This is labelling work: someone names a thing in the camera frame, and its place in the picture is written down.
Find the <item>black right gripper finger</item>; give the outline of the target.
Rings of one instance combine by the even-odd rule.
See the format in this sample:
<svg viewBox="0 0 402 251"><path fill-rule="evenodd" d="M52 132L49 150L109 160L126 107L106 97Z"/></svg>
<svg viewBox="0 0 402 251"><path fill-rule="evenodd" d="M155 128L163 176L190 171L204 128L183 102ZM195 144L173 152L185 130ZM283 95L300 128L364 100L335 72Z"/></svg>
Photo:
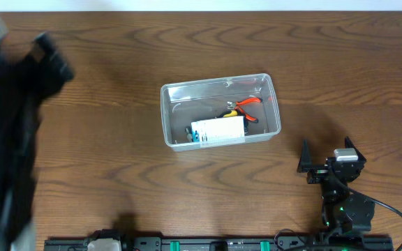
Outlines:
<svg viewBox="0 0 402 251"><path fill-rule="evenodd" d="M352 141L350 140L349 136L347 136L344 139L344 144L346 148L352 148L355 150L357 156L358 156L358 161L360 162L366 162L366 158L361 154L361 152L357 149L357 147L352 143Z"/></svg>
<svg viewBox="0 0 402 251"><path fill-rule="evenodd" d="M301 148L301 155L297 165L297 173L306 173L312 168L311 155L308 147L308 142L305 139Z"/></svg>

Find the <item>black yellow slim screwdriver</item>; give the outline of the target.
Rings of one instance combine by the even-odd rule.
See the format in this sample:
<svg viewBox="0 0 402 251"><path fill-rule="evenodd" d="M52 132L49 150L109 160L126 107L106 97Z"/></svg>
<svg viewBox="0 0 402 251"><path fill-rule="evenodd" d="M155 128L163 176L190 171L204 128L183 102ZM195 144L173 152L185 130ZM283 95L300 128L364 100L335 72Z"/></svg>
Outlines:
<svg viewBox="0 0 402 251"><path fill-rule="evenodd" d="M248 119L246 117L243 117L244 119L244 134L248 134Z"/></svg>

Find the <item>white blue screwdriver box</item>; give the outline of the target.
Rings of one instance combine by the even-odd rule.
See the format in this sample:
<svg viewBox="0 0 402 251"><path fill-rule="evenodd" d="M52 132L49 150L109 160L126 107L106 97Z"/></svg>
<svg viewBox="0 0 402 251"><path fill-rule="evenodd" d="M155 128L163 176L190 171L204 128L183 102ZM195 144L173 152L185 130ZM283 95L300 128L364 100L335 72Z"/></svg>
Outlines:
<svg viewBox="0 0 402 251"><path fill-rule="evenodd" d="M191 123L193 141L202 148L244 143L244 118L232 116Z"/></svg>

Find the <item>stubby yellow black screwdriver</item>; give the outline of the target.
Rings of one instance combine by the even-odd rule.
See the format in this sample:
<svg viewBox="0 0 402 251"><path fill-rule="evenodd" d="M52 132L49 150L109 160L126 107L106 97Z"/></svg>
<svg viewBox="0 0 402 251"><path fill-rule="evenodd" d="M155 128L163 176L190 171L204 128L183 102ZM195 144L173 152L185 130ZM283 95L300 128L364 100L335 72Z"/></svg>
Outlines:
<svg viewBox="0 0 402 251"><path fill-rule="evenodd" d="M217 119L219 119L219 118L227 118L227 117L233 117L233 116L238 116L238 115L239 115L239 113L236 110L232 109L232 110L228 110L226 112L223 112L222 114L218 115L216 118Z"/></svg>

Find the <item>red handled pliers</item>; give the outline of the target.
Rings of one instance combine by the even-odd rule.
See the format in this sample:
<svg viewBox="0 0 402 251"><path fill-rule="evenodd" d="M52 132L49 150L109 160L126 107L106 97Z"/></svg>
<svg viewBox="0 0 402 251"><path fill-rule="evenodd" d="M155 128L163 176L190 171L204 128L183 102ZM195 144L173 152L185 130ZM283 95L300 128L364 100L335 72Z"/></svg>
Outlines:
<svg viewBox="0 0 402 251"><path fill-rule="evenodd" d="M258 123L259 120L256 117L249 115L245 110L245 107L255 104L261 105L262 99L257 97L251 97L242 101L236 101L236 102L227 101L228 109L235 110L238 114L244 116L244 118L251 123Z"/></svg>

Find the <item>small hammer black handle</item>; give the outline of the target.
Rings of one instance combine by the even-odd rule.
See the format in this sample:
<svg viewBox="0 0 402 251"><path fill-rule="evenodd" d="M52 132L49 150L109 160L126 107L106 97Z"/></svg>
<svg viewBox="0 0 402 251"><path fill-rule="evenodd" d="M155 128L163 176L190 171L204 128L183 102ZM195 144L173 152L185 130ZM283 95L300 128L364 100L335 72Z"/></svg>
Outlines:
<svg viewBox="0 0 402 251"><path fill-rule="evenodd" d="M189 141L189 142L193 142L193 133L192 133L192 131L191 131L191 128L190 128L190 127L187 127L187 128L185 129L185 131L186 131L186 136L187 136L188 141Z"/></svg>

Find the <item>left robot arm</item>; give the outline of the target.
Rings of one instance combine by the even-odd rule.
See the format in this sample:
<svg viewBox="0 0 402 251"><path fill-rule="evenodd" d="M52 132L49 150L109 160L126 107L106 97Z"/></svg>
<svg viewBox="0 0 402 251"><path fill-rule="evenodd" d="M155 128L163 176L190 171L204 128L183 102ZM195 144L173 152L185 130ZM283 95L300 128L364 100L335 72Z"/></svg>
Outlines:
<svg viewBox="0 0 402 251"><path fill-rule="evenodd" d="M0 18L0 250L30 250L40 106L75 74L48 33L16 61L1 48L7 34Z"/></svg>

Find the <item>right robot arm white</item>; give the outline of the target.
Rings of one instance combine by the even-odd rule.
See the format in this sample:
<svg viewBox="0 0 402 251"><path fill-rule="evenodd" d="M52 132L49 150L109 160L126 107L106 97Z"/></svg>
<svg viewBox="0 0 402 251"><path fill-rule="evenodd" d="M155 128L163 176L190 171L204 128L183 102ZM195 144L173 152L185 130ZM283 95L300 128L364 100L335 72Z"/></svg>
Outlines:
<svg viewBox="0 0 402 251"><path fill-rule="evenodd" d="M364 195L351 192L348 184L358 178L366 158L349 137L345 147L335 149L323 164L314 164L308 142L303 141L297 167L307 174L308 184L318 184L322 193L322 221L335 234L363 234L371 230L375 203Z"/></svg>

